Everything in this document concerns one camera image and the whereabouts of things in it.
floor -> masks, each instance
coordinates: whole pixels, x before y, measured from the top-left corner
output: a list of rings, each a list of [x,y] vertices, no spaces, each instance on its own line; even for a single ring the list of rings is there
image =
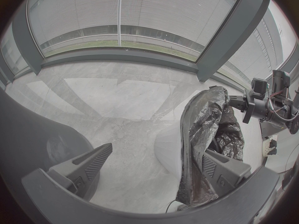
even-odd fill
[[[28,109],[69,125],[98,147],[113,152],[101,169],[92,203],[134,213],[163,213],[179,182],[155,158],[158,132],[179,120],[188,101],[214,80],[196,74],[129,62],[76,62],[47,67],[8,84],[6,92]],[[230,95],[241,95],[231,87]],[[262,163],[257,119],[242,123],[244,162],[254,171]],[[175,211],[173,204],[169,211]]]

motor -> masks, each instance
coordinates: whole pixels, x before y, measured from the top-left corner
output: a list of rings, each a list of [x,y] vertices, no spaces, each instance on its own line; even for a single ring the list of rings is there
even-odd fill
[[[243,113],[243,123],[251,117],[260,122],[270,122],[286,127],[291,134],[299,129],[298,104],[289,99],[290,75],[281,70],[273,70],[272,93],[266,80],[253,78],[251,90],[245,89],[243,96],[230,96],[229,105]]]

grass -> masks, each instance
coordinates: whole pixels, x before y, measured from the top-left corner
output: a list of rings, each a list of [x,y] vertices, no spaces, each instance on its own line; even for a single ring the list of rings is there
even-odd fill
[[[151,45],[151,44],[146,44],[146,43],[140,43],[140,42],[130,42],[130,41],[121,41],[122,47],[132,47],[132,48],[140,48],[140,49],[146,49],[146,50],[154,50],[154,51],[159,51],[175,56],[179,56],[182,58],[186,58],[191,61],[195,61],[197,59],[196,56],[171,49],[171,48],[166,48],[158,45]],[[45,56],[52,56],[61,52],[65,51],[71,51],[75,49],[82,49],[82,48],[89,48],[89,47],[118,47],[118,41],[91,41],[91,42],[85,42],[85,43],[80,43],[80,44],[74,44],[70,46],[65,46],[62,48],[58,48],[53,51],[49,51],[45,53]]]

